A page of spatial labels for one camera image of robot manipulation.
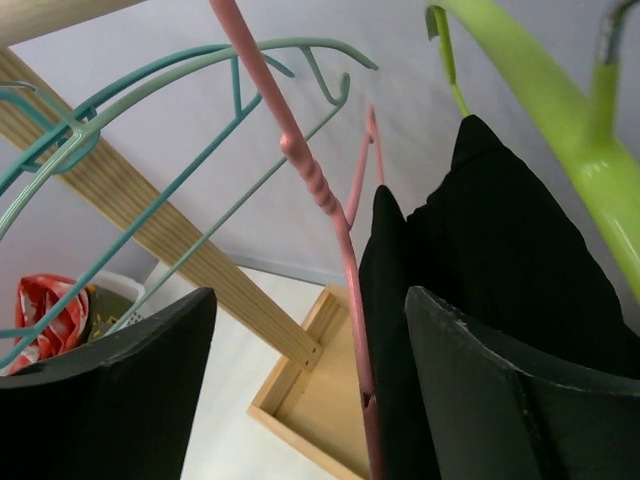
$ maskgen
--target clothes hanger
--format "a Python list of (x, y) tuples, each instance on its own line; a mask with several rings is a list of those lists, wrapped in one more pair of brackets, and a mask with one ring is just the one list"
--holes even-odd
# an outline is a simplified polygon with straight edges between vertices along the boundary
[[(169, 55), (167, 57), (156, 60), (124, 77), (119, 80), (111, 83), (107, 87), (98, 91), (96, 94), (91, 96), (88, 100), (83, 102), (79, 107), (75, 108), (70, 115), (78, 121), (84, 122), (87, 120), (91, 120), (95, 118), (97, 115), (97, 109), (104, 103), (111, 100), (116, 95), (120, 94), (130, 86), (139, 82), (140, 80), (148, 77), (149, 75), (156, 73), (164, 68), (167, 68), (171, 65), (174, 65), (179, 62), (183, 62), (185, 60), (199, 57), (202, 55), (206, 55), (208, 53), (218, 52), (220, 50), (224, 50), (225, 48), (229, 48), (229, 45), (210, 45), (204, 47), (196, 47), (190, 48), (181, 52), (177, 52), (175, 54)], [(280, 62), (275, 60), (274, 58), (265, 55), (265, 60), (271, 66), (273, 66), (280, 73), (285, 75), (286, 77), (293, 78), (294, 74), (287, 67), (282, 65)], [(231, 58), (231, 69), (232, 73), (234, 73), (234, 66), (237, 68), (237, 58)], [(232, 79), (232, 84), (234, 87), (234, 103), (235, 100), (239, 100), (239, 78), (234, 77)], [(0, 176), (0, 195), (2, 195), (6, 189), (20, 176), (22, 172), (37, 172), (38, 168), (42, 162), (40, 159), (42, 158), (43, 153), (49, 149), (53, 145), (58, 145), (58, 147), (62, 146), (64, 142), (67, 141), (66, 135), (71, 131), (70, 126), (67, 122), (59, 122), (56, 125), (53, 125), (49, 120), (47, 120), (40, 112), (33, 107), (27, 99), (16, 95), (10, 89), (15, 88), (23, 88), (27, 89), (46, 103), (49, 107), (54, 109), (56, 112), (61, 112), (61, 115), (67, 115), (66, 109), (64, 109), (59, 102), (55, 99), (50, 98), (46, 95), (45, 91), (38, 89), (37, 87), (27, 84), (25, 82), (0, 82), (0, 101), (8, 101), (19, 107), (24, 113), (26, 113), (32, 120), (34, 120), (40, 127), (48, 132), (49, 135), (43, 136), (39, 140), (39, 147), (36, 147), (38, 143), (34, 144), (30, 149), (22, 153), (20, 157), (14, 162), (14, 164)], [(236, 105), (236, 116), (241, 115), (241, 113), (237, 109)], [(90, 140), (88, 140), (84, 146), (79, 148), (76, 152), (71, 155), (69, 160), (64, 162), (62, 165), (59, 165), (55, 174), (65, 173), (71, 168), (73, 168), (79, 161), (81, 161), (98, 143), (100, 138), (100, 130), (93, 133)]]
[[(318, 133), (320, 129), (324, 127), (327, 124), (327, 122), (329, 122), (329, 120), (331, 120), (336, 115), (336, 113), (338, 113), (342, 109), (342, 107), (347, 103), (347, 99), (349, 97), (349, 88), (350, 88), (351, 80), (349, 78), (349, 75), (346, 73), (343, 75), (342, 78), (343, 79), (346, 78), (346, 81), (343, 80), (340, 83), (340, 96), (336, 99), (337, 103), (334, 105), (334, 108), (314, 128), (312, 128), (309, 131), (309, 133), (307, 133), (307, 135), (305, 135), (306, 140), (310, 140), (316, 133)], [(373, 131), (373, 129), (375, 129), (375, 123), (373, 124), (373, 128), (368, 131)], [(373, 138), (374, 135), (377, 138), (377, 130), (375, 130), (375, 133), (373, 133), (371, 137)], [(369, 144), (369, 140), (365, 136), (365, 139), (363, 139), (363, 147), (362, 147), (364, 150), (365, 156), (366, 156), (366, 150), (368, 148), (368, 144)], [(182, 255), (182, 257), (180, 257), (180, 259), (175, 264), (173, 264), (173, 266), (169, 268), (152, 287), (148, 288), (145, 291), (144, 295), (140, 297), (136, 301), (136, 303), (133, 304), (129, 308), (129, 310), (127, 310), (122, 315), (122, 317), (120, 317), (120, 319), (116, 323), (113, 324), (113, 326), (109, 329), (107, 334), (116, 332), (121, 325), (125, 324), (126, 321), (129, 318), (131, 318), (131, 316), (140, 308), (140, 306), (143, 303), (145, 303), (149, 299), (149, 297), (151, 297), (151, 295), (153, 295), (169, 279), (169, 277), (171, 277), (171, 275), (176, 273), (178, 269), (191, 257), (191, 255), (193, 255), (196, 252), (196, 250), (198, 250), (198, 248), (200, 248), (205, 242), (207, 242), (213, 236), (213, 234), (216, 233), (216, 231), (218, 231), (218, 229), (222, 227), (222, 225), (224, 225), (224, 223), (227, 220), (229, 220), (229, 218), (231, 218), (231, 216), (234, 213), (236, 213), (238, 209), (242, 207), (242, 205), (244, 205), (247, 202), (247, 200), (249, 200), (249, 198), (251, 198), (253, 194), (256, 191), (258, 191), (258, 189), (262, 187), (262, 185), (264, 185), (267, 182), (267, 180), (269, 180), (273, 176), (273, 174), (276, 173), (280, 169), (280, 167), (282, 167), (282, 165), (284, 165), (286, 162), (287, 162), (287, 157), (283, 156), (269, 170), (267, 170), (267, 172), (262, 177), (260, 177), (260, 179), (256, 183), (254, 183), (251, 186), (251, 188), (247, 190), (238, 199), (238, 201), (229, 210), (227, 210), (227, 212), (224, 213), (216, 223), (214, 223), (211, 226), (211, 228), (209, 228), (209, 230), (207, 230), (205, 233), (202, 234), (202, 236), (198, 239), (198, 241), (195, 242), (191, 246), (191, 248), (189, 248), (184, 253), (184, 255)]]
[(445, 10), (484, 50), (564, 167), (640, 301), (640, 168), (613, 131), (620, 42), (628, 13), (638, 3), (615, 0), (603, 17), (589, 97), (492, 0), (428, 0), (426, 23), (429, 38), (440, 37), (463, 115), (468, 110), (456, 85)]
[[(301, 49), (311, 49), (313, 47), (330, 48), (347, 54), (366, 68), (377, 69), (377, 66), (371, 60), (369, 60), (366, 56), (364, 56), (353, 47), (331, 39), (278, 39), (261, 42), (260, 46), (263, 50), (286, 47), (298, 47)], [(99, 132), (104, 126), (117, 118), (124, 111), (131, 108), (131, 106), (135, 105), (137, 102), (146, 98), (151, 93), (159, 90), (160, 88), (168, 85), (169, 83), (206, 66), (224, 60), (231, 60), (232, 82), (234, 88), (233, 99), (236, 118), (232, 120), (229, 125), (227, 125), (227, 127), (223, 129), (223, 131), (198, 155), (198, 157), (196, 157), (196, 159), (187, 168), (185, 168), (185, 170), (180, 175), (178, 175), (178, 177), (176, 177), (173, 182), (169, 184), (169, 186), (158, 196), (158, 198), (156, 198), (145, 209), (145, 211), (136, 219), (136, 221), (133, 222), (129, 226), (129, 228), (127, 228), (122, 233), (118, 240), (116, 240), (116, 242), (111, 245), (111, 247), (104, 253), (104, 255), (77, 280), (76, 284), (69, 289), (69, 291), (47, 312), (47, 314), (42, 319), (40, 319), (40, 321), (36, 325), (27, 328), (0, 330), (0, 338), (20, 337), (20, 340), (16, 342), (13, 348), (6, 355), (0, 358), (0, 369), (9, 365), (27, 345), (29, 345), (42, 331), (44, 331), (45, 328), (47, 328), (49, 323), (62, 311), (62, 309), (64, 309), (67, 303), (71, 301), (71, 299), (73, 299), (75, 295), (77, 295), (78, 292), (91, 281), (93, 276), (104, 267), (104, 265), (129, 239), (133, 237), (135, 232), (142, 226), (142, 224), (144, 224), (144, 222), (149, 217), (151, 217), (151, 215), (153, 215), (153, 213), (169, 198), (169, 196), (173, 192), (175, 192), (175, 190), (177, 190), (182, 183), (184, 183), (184, 181), (213, 153), (213, 151), (233, 132), (233, 130), (242, 122), (242, 120), (246, 118), (262, 100), (262, 96), (258, 92), (246, 106), (242, 107), (237, 55), (232, 48), (229, 48), (227, 46), (224, 46), (224, 48), (220, 48), (220, 46), (214, 46), (203, 47), (203, 49), (192, 49), (189, 51), (181, 52), (179, 54), (166, 57), (165, 59), (154, 62), (141, 70), (137, 70), (132, 74), (121, 78), (109, 87), (101, 90), (89, 100), (74, 109), (72, 112), (65, 111), (65, 109), (57, 102), (57, 100), (55, 100), (53, 97), (49, 97), (46, 92), (36, 89), (36, 91), (42, 96), (43, 100), (45, 100), (50, 105), (55, 105), (56, 113), (58, 113), (66, 123), (61, 122), (53, 130), (45, 133), (38, 142), (34, 143), (34, 145), (32, 145), (29, 149), (27, 149), (27, 151), (24, 152), (23, 157), (21, 157), (22, 160), (20, 162), (16, 162), (16, 164), (14, 164), (12, 168), (15, 168), (18, 164), (23, 165), (25, 163), (28, 163), (33, 155), (41, 155), (48, 148), (48, 146), (51, 146), (54, 143), (55, 139), (58, 138), (56, 135), (59, 135), (60, 132), (65, 131), (65, 129), (66, 131), (73, 131), (73, 134), (67, 141), (64, 142), (64, 144), (60, 148), (58, 148), (58, 150), (56, 150), (56, 152), (54, 152), (54, 154), (44, 164), (38, 167), (35, 178), (27, 187), (22, 190), (22, 192), (4, 213), (2, 218), (0, 218), (0, 240), (4, 237), (13, 221), (15, 221), (22, 209), (26, 206), (33, 195), (35, 195), (38, 189), (46, 182), (46, 180), (51, 175), (59, 171), (58, 169), (61, 165), (65, 165), (65, 162), (68, 161), (68, 158), (72, 158), (71, 156), (74, 154), (74, 152), (78, 151), (78, 149), (86, 140), (91, 139), (92, 135), (94, 135), (96, 132)], [(188, 63), (175, 67), (173, 70), (162, 73), (157, 77), (148, 80), (143, 85), (137, 87), (132, 92), (115, 101), (104, 111), (96, 114), (94, 118), (88, 120), (86, 123), (80, 123), (76, 120), (81, 112), (86, 111), (88, 108), (94, 105), (99, 105), (107, 101), (108, 99), (115, 96), (118, 92), (122, 91), (122, 89), (133, 85), (137, 80), (144, 78), (151, 73), (160, 70), (161, 68), (194, 56), (199, 58), (192, 58)], [(268, 57), (265, 58), (265, 61), (267, 63), (275, 65), (275, 68), (278, 71), (284, 73), (286, 76), (293, 76), (293, 72), (291, 72), (279, 62), (273, 59), (269, 59)], [(328, 91), (326, 89), (325, 80), (320, 74), (319, 68), (317, 67), (317, 63), (315, 64), (315, 66), (315, 69), (312, 67), (312, 71), (314, 72), (316, 81), (320, 85), (321, 89), (323, 89), (323, 91)], [(349, 85), (349, 76), (347, 74), (343, 74), (341, 82), (341, 96), (337, 99), (338, 101), (335, 105), (334, 110), (329, 115), (327, 115), (327, 117), (325, 117), (325, 119), (323, 119), (320, 124), (316, 126), (316, 128), (312, 130), (312, 134), (315, 134), (330, 118), (333, 117), (333, 115), (335, 115), (335, 113), (337, 113), (338, 110), (340, 110), (344, 106), (344, 103), (346, 102), (348, 97)], [(277, 168), (279, 168), (279, 166), (276, 166), (274, 167), (274, 169), (270, 170), (270, 172), (268, 172), (267, 175), (263, 177), (263, 180), (266, 181), (271, 175), (273, 175), (273, 173), (275, 173)], [(5, 173), (3, 178), (10, 178), (11, 174), (15, 174), (16, 171), (19, 170), (12, 170), (8, 174)], [(235, 210), (237, 210), (237, 208), (239, 208), (240, 205), (242, 205), (242, 203), (244, 203), (244, 201), (246, 201), (246, 199), (248, 199), (249, 196), (253, 192), (255, 192), (255, 190), (257, 190), (257, 188), (262, 183), (258, 182), (258, 184), (254, 185), (252, 190), (250, 190), (250, 193), (248, 192), (247, 194), (245, 194), (243, 199), (241, 199), (241, 202), (232, 207), (231, 213), (228, 212), (228, 215), (225, 214), (223, 218), (226, 220), (226, 218), (231, 216), (231, 214), (235, 212)], [(215, 229), (210, 229), (210, 231), (212, 230), (211, 234), (215, 230), (217, 230), (217, 228), (219, 228), (221, 224), (222, 223), (219, 223)], [(198, 241), (198, 246), (201, 246), (209, 238), (209, 236), (210, 235), (207, 235), (205, 237), (203, 235), (203, 237), (201, 237)], [(187, 252), (188, 254), (183, 255), (179, 262), (177, 262), (177, 264), (172, 267), (173, 271), (177, 270), (191, 256), (191, 254), (195, 252), (195, 250), (197, 250), (197, 247), (190, 249)], [(156, 291), (164, 283), (164, 281), (166, 281), (167, 278), (168, 276), (163, 277), (161, 281), (159, 281), (156, 285), (154, 285), (154, 287), (152, 287), (152, 290)]]
[[(345, 213), (340, 201), (332, 193), (320, 165), (313, 158), (309, 145), (302, 135), (300, 127), (289, 109), (286, 100), (282, 96), (271, 72), (269, 72), (264, 60), (260, 57), (258, 45), (256, 45), (235, 1), (210, 0), (210, 3), (224, 31), (229, 37), (231, 44), (238, 52), (238, 56), (258, 87), (258, 91), (263, 95), (271, 114), (283, 132), (280, 140), (283, 153), (296, 170), (298, 170), (298, 173), (307, 184), (307, 189), (313, 195), (316, 204), (333, 221), (336, 236), (338, 237), (342, 251), (342, 259), (349, 289), (356, 352), (356, 370), (360, 383), (360, 400), (367, 438), (371, 478), (373, 480), (379, 480), (383, 478), (383, 465), (378, 429), (377, 402), (369, 361), (369, 347), (364, 323), (358, 267), (351, 237), (349, 236), (362, 189), (362, 176), (364, 175), (366, 162), (365, 146), (368, 146), (368, 142), (379, 140), (373, 109), (370, 108), (368, 111), (367, 132), (363, 139), (361, 156), (358, 161), (349, 205)], [(380, 153), (380, 148), (377, 148), (376, 154), (378, 155), (379, 171), (381, 171), (382, 168)]]

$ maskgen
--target wooden stand base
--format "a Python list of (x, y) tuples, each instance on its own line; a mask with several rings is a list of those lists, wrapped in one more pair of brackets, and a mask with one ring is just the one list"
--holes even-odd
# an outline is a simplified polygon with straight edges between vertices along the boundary
[(369, 461), (346, 291), (327, 286), (303, 327), (323, 347), (310, 372), (282, 357), (249, 415), (336, 478), (366, 480)]

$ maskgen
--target teal hanger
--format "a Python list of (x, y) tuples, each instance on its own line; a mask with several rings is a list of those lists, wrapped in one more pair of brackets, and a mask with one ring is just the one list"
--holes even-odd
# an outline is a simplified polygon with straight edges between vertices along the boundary
[(610, 2), (600, 23), (588, 95), (495, 0), (427, 0), (426, 18), (429, 37), (440, 37), (463, 115), (468, 110), (455, 83), (446, 13), (475, 39), (529, 114), (640, 302), (640, 168), (614, 131), (620, 46), (631, 9), (638, 5), (640, 0)]
[[(261, 42), (258, 44), (258, 46), (261, 50), (298, 47), (303, 51), (307, 60), (309, 60), (309, 58), (313, 59), (313, 57), (310, 57), (308, 53), (305, 53), (304, 49), (310, 49), (312, 47), (330, 48), (347, 54), (366, 68), (374, 70), (377, 70), (378, 68), (377, 65), (375, 65), (362, 53), (360, 53), (353, 47), (336, 40), (322, 38), (278, 39)], [(29, 200), (35, 195), (35, 193), (46, 182), (46, 180), (51, 175), (57, 173), (58, 168), (60, 168), (61, 165), (65, 165), (67, 159), (70, 158), (70, 156), (73, 155), (74, 152), (80, 149), (81, 146), (87, 141), (87, 139), (91, 137), (91, 135), (93, 135), (95, 132), (99, 132), (102, 128), (104, 128), (111, 121), (121, 115), (124, 111), (131, 108), (133, 105), (146, 98), (153, 92), (168, 85), (169, 83), (172, 83), (190, 73), (193, 73), (209, 65), (213, 65), (224, 60), (231, 60), (232, 82), (234, 88), (234, 110), (236, 114), (235, 119), (232, 120), (225, 129), (223, 129), (223, 131), (196, 157), (195, 160), (193, 160), (193, 162), (178, 177), (174, 179), (173, 182), (171, 182), (171, 184), (158, 196), (158, 198), (156, 198), (154, 202), (152, 202), (151, 205), (149, 205), (149, 207), (147, 207), (147, 209), (129, 226), (129, 228), (127, 228), (122, 233), (120, 238), (85, 274), (83, 274), (78, 279), (76, 284), (71, 289), (69, 289), (69, 291), (51, 308), (49, 312), (47, 312), (47, 314), (35, 326), (0, 331), (0, 338), (22, 337), (14, 345), (11, 351), (0, 359), (0, 368), (9, 365), (19, 355), (19, 353), (47, 327), (51, 320), (53, 320), (64, 309), (66, 304), (71, 301), (71, 299), (75, 297), (75, 295), (77, 295), (78, 292), (89, 283), (93, 276), (104, 267), (104, 265), (115, 255), (115, 253), (133, 237), (135, 232), (142, 226), (142, 224), (169, 198), (169, 196), (171, 196), (171, 194), (173, 194), (173, 192), (175, 192), (180, 187), (180, 185), (182, 185), (182, 183), (184, 183), (184, 181), (213, 153), (213, 151), (231, 134), (231, 132), (235, 130), (235, 128), (242, 122), (242, 120), (244, 120), (244, 118), (246, 118), (260, 103), (262, 97), (259, 93), (257, 93), (245, 107), (242, 107), (242, 99), (240, 96), (239, 88), (240, 86), (237, 55), (233, 48), (218, 49), (214, 52), (200, 53), (197, 56), (199, 58), (192, 58), (188, 63), (185, 63), (170, 71), (164, 72), (151, 80), (148, 80), (143, 85), (137, 87), (119, 100), (115, 101), (112, 105), (107, 107), (104, 111), (98, 113), (95, 117), (88, 120), (86, 123), (80, 123), (76, 120), (76, 115), (78, 115), (80, 112), (86, 110), (89, 107), (95, 108), (96, 106), (101, 104), (96, 100), (96, 97), (99, 97), (100, 95), (102, 95), (102, 97), (99, 97), (99, 99), (106, 97), (105, 100), (103, 100), (104, 102), (112, 98), (114, 95), (116, 95), (117, 92), (121, 91), (122, 89), (133, 85), (136, 75), (139, 74), (138, 72), (140, 72), (140, 70), (133, 72), (126, 77), (123, 77), (118, 82), (115, 82), (115, 84), (112, 84), (106, 89), (98, 92), (89, 100), (74, 109), (73, 112), (61, 114), (61, 117), (66, 122), (66, 124), (58, 124), (54, 128), (54, 130), (47, 132), (42, 138), (40, 138), (40, 140), (35, 142), (25, 152), (25, 157), (27, 157), (28, 155), (39, 156), (53, 144), (53, 142), (55, 141), (55, 135), (59, 134), (65, 129), (67, 132), (69, 131), (69, 129), (73, 132), (69, 139), (65, 141), (65, 143), (60, 148), (58, 148), (58, 150), (56, 150), (56, 152), (44, 164), (42, 164), (38, 168), (36, 177), (25, 189), (23, 189), (20, 195), (18, 195), (18, 197), (4, 213), (4, 215), (0, 218), (0, 240), (2, 240), (8, 229), (11, 227), (11, 224), (15, 221), (15, 219), (24, 209)], [(150, 64), (145, 68), (161, 64), (161, 62), (167, 62), (170, 58), (173, 58), (173, 56), (159, 60), (158, 62), (154, 62), (154, 64)], [(180, 60), (175, 60), (172, 63), (177, 63), (178, 61), (184, 59), (185, 58), (181, 58)], [(277, 65), (276, 68), (282, 71), (285, 75), (293, 76), (292, 72), (290, 72), (281, 64), (278, 64), (275, 60), (270, 59), (269, 57), (266, 57), (265, 60), (267, 61), (267, 63), (270, 63), (272, 65), (274, 65), (275, 63), (274, 66)], [(320, 73), (315, 59), (313, 59), (313, 62), (310, 61), (309, 63), (311, 65), (316, 81), (318, 82), (325, 98), (327, 98), (329, 103), (335, 106), (334, 110), (311, 131), (311, 133), (309, 134), (311, 136), (315, 134), (327, 121), (329, 121), (329, 119), (331, 119), (335, 115), (335, 113), (337, 113), (337, 111), (342, 108), (342, 106), (344, 106), (344, 103), (346, 102), (348, 97), (350, 80), (348, 74), (343, 74), (341, 79), (341, 96), (338, 99), (334, 99), (326, 86), (324, 78)], [(154, 71), (157, 71), (160, 68), (164, 68), (164, 66), (158, 66), (158, 68), (156, 68)], [(40, 93), (43, 94), (43, 97), (46, 98), (46, 101), (49, 103), (49, 105), (52, 105), (52, 107), (54, 107), (56, 111), (60, 112), (60, 110), (64, 110), (63, 106), (61, 106), (55, 99), (48, 98), (45, 92), (41, 91)], [(269, 172), (267, 172), (263, 179), (261, 179), (261, 181), (254, 185), (254, 187), (252, 187), (252, 189), (247, 192), (247, 194), (245, 194), (245, 196), (243, 196), (243, 198), (236, 205), (234, 205), (234, 207), (232, 207), (230, 212), (227, 212), (227, 214), (225, 214), (223, 218), (219, 222), (217, 222), (216, 225), (212, 227), (212, 229), (210, 229), (210, 233), (205, 233), (203, 237), (201, 237), (198, 242), (194, 244), (194, 246), (192, 246), (192, 248), (187, 253), (185, 253), (185, 255), (183, 255), (183, 257), (176, 263), (176, 265), (172, 267), (174, 268), (173, 271), (177, 270), (191, 256), (191, 254), (193, 254), (193, 252), (197, 250), (198, 247), (206, 242), (209, 236), (213, 234), (213, 232), (215, 232), (215, 230), (217, 230), (222, 225), (222, 223), (224, 223), (224, 221), (229, 218), (231, 214), (233, 214), (233, 212), (240, 208), (240, 206), (251, 196), (251, 194), (253, 194), (255, 190), (257, 190), (264, 182), (266, 182), (266, 180), (271, 175), (273, 175), (273, 173), (275, 173), (275, 171), (277, 171), (277, 169), (280, 168), (280, 166), (282, 166), (282, 164), (284, 163), (285, 160), (282, 159)], [(11, 172), (9, 172), (9, 174), (5, 174), (3, 180), (4, 178), (10, 178), (10, 174)], [(162, 285), (162, 283), (166, 281), (166, 278), (163, 277), (164, 280), (161, 279), (161, 281), (153, 287), (153, 291), (156, 291), (160, 287), (160, 285)], [(122, 319), (120, 320), (121, 321), (119, 322), (119, 324), (122, 324), (124, 321), (126, 321), (126, 318), (124, 321), (122, 321)]]
[[(320, 84), (320, 88), (322, 89), (325, 98), (327, 98), (327, 100), (329, 100), (329, 98), (331, 98), (331, 100), (334, 100), (333, 97), (331, 96), (331, 94), (329, 93), (329, 90), (326, 89), (326, 84), (321, 83), (320, 81), (318, 81), (318, 83)], [(335, 103), (333, 103), (333, 101), (330, 101), (329, 103), (331, 103), (332, 105), (334, 105), (334, 108), (314, 127), (312, 128), (309, 133), (307, 135), (305, 135), (305, 139), (306, 140), (310, 140), (316, 133), (318, 133), (320, 131), (320, 129), (322, 127), (325, 126), (325, 124), (331, 120), (336, 113), (338, 113), (342, 107), (344, 107), (345, 103), (347, 103), (347, 98), (349, 97), (349, 87), (351, 85), (351, 79), (349, 77), (349, 75), (347, 73), (344, 73), (342, 75), (342, 79), (340, 82), (340, 96), (335, 99)], [(124, 315), (122, 315), (122, 317), (120, 317), (120, 319), (114, 323), (111, 328), (109, 329), (109, 331), (107, 332), (107, 335), (117, 331), (122, 325), (124, 325), (126, 323), (127, 320), (129, 320), (129, 318), (131, 318), (131, 316), (140, 308), (140, 306), (146, 302), (149, 297), (151, 297), (151, 295), (153, 295), (156, 291), (158, 291), (158, 289), (164, 285), (164, 283), (169, 279), (169, 277), (171, 277), (171, 275), (173, 275), (174, 273), (176, 273), (178, 271), (178, 269), (184, 265), (184, 263), (189, 260), (189, 258), (196, 253), (196, 251), (202, 247), (202, 245), (204, 245), (209, 238), (211, 238), (213, 236), (214, 233), (216, 233), (218, 231), (218, 229), (220, 227), (222, 227), (222, 225), (224, 225), (224, 223), (229, 220), (229, 218), (231, 218), (231, 216), (236, 213), (238, 211), (238, 209), (244, 205), (246, 203), (247, 200), (249, 200), (249, 198), (251, 198), (251, 196), (253, 196), (254, 193), (256, 193), (258, 191), (258, 189), (260, 187), (262, 187), (262, 185), (264, 185), (267, 180), (269, 180), (274, 173), (276, 173), (280, 167), (282, 167), (282, 165), (284, 165), (285, 163), (287, 163), (287, 157), (283, 156), (282, 158), (280, 158), (280, 160), (278, 160), (256, 183), (253, 184), (253, 186), (247, 190), (241, 197), (240, 199), (229, 209), (227, 210), (219, 219), (216, 223), (213, 224), (213, 226), (211, 228), (209, 228), (209, 230), (207, 230), (205, 233), (202, 234), (202, 236), (198, 239), (197, 242), (195, 242), (191, 248), (189, 248), (189, 250), (187, 250), (184, 255), (182, 255), (182, 257), (180, 257), (178, 259), (178, 261), (176, 263), (173, 264), (173, 266), (171, 268), (169, 268), (164, 275), (162, 275), (162, 277), (160, 277), (160, 279), (149, 289), (147, 289), (144, 293), (144, 295), (142, 297), (140, 297), (132, 306), (131, 308), (129, 308), (129, 310), (127, 310)]]
[[(21, 82), (12, 82), (12, 85), (7, 85), (6, 82), (4, 82), (4, 84), (3, 82), (0, 82), (0, 101), (4, 100), (13, 103), (24, 113), (26, 113), (36, 124), (42, 127), (45, 132), (47, 132), (46, 135), (43, 135), (30, 148), (23, 152), (22, 155), (20, 155), (20, 157), (18, 157), (18, 159), (7, 170), (5, 170), (2, 176), (0, 176), (0, 196), (4, 194), (7, 188), (9, 188), (9, 186), (20, 176), (22, 172), (37, 172), (41, 166), (41, 163), (38, 163), (38, 160), (41, 158), (42, 154), (47, 151), (52, 145), (57, 145), (58, 148), (62, 147), (62, 145), (64, 145), (64, 143), (68, 140), (67, 135), (69, 135), (69, 132), (71, 131), (70, 125), (67, 122), (60, 122), (57, 125), (52, 125), (51, 122), (49, 122), (25, 98), (15, 94), (7, 88), (2, 88), (3, 86), (19, 86), (22, 88), (28, 88), (34, 91), (36, 95), (38, 95), (41, 100), (43, 100), (53, 110), (57, 112), (65, 112), (65, 115), (70, 115), (77, 122), (84, 122), (95, 118), (95, 116), (97, 115), (97, 108), (100, 105), (103, 105), (107, 101), (111, 100), (114, 96), (118, 95), (125, 89), (148, 77), (149, 75), (152, 75), (164, 68), (167, 68), (179, 62), (183, 62), (190, 58), (219, 52), (220, 50), (224, 50), (226, 48), (229, 48), (229, 45), (210, 45), (204, 47), (196, 47), (188, 50), (183, 50), (182, 52), (178, 52), (173, 55), (169, 55), (167, 57), (156, 60), (155, 62), (152, 62), (138, 70), (135, 70), (134, 72), (125, 75), (119, 80), (103, 88), (102, 90), (91, 96), (88, 100), (83, 102), (80, 106), (75, 108), (70, 114), (66, 113), (66, 109), (64, 108), (64, 106), (60, 105), (58, 101), (50, 98), (46, 94), (43, 94), (41, 90), (32, 85), (24, 84)], [(294, 74), (291, 70), (289, 70), (286, 66), (284, 66), (274, 58), (265, 55), (265, 61), (283, 75), (289, 78), (294, 77)], [(240, 94), (239, 82), (239, 77), (234, 77), (234, 79), (232, 80), (234, 96), (237, 92), (238, 98)], [(87, 140), (82, 147), (80, 147), (73, 155), (71, 155), (68, 161), (58, 166), (54, 174), (61, 174), (73, 168), (91, 150), (93, 150), (93, 148), (97, 145), (99, 138), (100, 131), (98, 130), (94, 132), (93, 136), (89, 140)]]

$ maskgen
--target red and white cloth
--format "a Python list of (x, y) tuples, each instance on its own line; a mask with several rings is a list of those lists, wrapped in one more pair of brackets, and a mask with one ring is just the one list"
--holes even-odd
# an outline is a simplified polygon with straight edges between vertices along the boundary
[[(15, 326), (30, 327), (69, 291), (75, 280), (53, 274), (33, 275), (20, 279), (15, 310)], [(67, 352), (82, 341), (89, 316), (89, 297), (82, 289), (27, 346), (9, 367), (12, 374), (21, 368)]]

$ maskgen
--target lime green hanger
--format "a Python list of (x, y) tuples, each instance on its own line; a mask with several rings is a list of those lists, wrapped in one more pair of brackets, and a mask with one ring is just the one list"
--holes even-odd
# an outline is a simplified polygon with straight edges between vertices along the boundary
[(445, 10), (478, 42), (551, 146), (640, 301), (640, 169), (613, 133), (621, 34), (636, 3), (617, 0), (606, 13), (588, 98), (492, 0), (427, 0), (426, 22), (429, 38), (440, 36), (445, 71), (465, 116)]

